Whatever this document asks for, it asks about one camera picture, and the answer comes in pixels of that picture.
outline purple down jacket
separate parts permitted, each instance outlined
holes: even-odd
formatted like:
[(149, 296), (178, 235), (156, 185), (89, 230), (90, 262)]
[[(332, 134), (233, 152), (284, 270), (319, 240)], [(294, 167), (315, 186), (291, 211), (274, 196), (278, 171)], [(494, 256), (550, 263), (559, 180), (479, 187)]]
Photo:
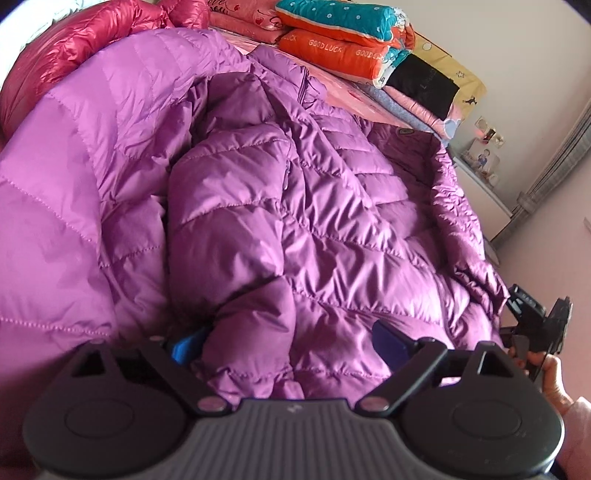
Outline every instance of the purple down jacket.
[(378, 318), (498, 340), (506, 289), (441, 144), (325, 93), (272, 48), (179, 28), (39, 101), (0, 155), (0, 464), (22, 464), (27, 408), (94, 337), (213, 318), (193, 369), (234, 403), (355, 401), (390, 373)]

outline pink bed sheet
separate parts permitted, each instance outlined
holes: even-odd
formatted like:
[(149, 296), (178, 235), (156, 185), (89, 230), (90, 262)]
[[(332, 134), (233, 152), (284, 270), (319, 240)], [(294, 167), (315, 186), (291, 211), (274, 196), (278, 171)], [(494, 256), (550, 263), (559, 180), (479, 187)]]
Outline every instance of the pink bed sheet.
[(430, 126), (433, 131), (441, 137), (442, 140), (451, 140), (456, 134), (457, 127), (462, 123), (462, 111), (454, 103), (449, 109), (447, 118), (441, 120), (433, 115), (423, 105), (420, 105), (413, 99), (407, 97), (403, 93), (396, 90), (394, 87), (385, 86), (386, 92), (392, 100), (399, 104), (406, 111), (413, 114), (421, 122)]
[[(250, 38), (243, 37), (226, 31), (220, 32), (226, 40), (234, 45), (243, 54), (250, 53), (259, 43)], [(299, 65), (308, 68), (310, 74), (319, 79), (327, 90), (326, 101), (333, 105), (344, 108), (354, 115), (359, 115), (372, 122), (382, 122), (385, 124), (396, 125), (398, 127), (409, 128), (408, 124), (388, 112), (381, 105), (374, 102), (371, 98), (356, 90), (346, 80), (335, 77), (331, 73), (322, 70), (302, 59), (298, 59), (288, 53), (283, 55), (294, 60)]]

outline jacket sleeve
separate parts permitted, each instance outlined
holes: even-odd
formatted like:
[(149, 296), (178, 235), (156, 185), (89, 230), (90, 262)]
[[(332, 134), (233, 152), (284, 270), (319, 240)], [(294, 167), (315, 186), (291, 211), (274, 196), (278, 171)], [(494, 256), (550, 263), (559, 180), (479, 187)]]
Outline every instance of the jacket sleeve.
[(569, 480), (591, 478), (591, 403), (579, 398), (564, 416), (566, 436), (558, 463)]

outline hand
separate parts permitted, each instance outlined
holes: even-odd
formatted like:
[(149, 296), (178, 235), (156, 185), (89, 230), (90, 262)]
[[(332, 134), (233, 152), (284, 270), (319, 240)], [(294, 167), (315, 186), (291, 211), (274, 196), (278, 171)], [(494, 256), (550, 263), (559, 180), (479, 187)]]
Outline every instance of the hand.
[[(509, 356), (515, 358), (515, 349), (509, 349)], [(542, 372), (544, 374), (544, 381), (542, 383), (542, 393), (546, 399), (558, 410), (564, 417), (569, 408), (573, 406), (574, 401), (566, 393), (564, 384), (562, 382), (562, 364), (560, 358), (554, 355), (547, 355), (545, 352), (528, 352), (528, 362), (539, 367), (542, 362)], [(515, 363), (520, 368), (525, 368), (525, 361), (515, 359)]]

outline gray curtain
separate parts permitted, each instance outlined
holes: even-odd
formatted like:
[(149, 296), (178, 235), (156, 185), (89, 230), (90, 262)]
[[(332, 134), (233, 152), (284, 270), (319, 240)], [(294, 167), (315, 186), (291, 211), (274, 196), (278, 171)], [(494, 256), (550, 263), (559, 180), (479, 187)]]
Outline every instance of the gray curtain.
[(552, 191), (573, 171), (591, 150), (591, 103), (556, 156), (527, 193), (521, 192), (509, 224), (493, 239), (499, 248), (535, 212)]

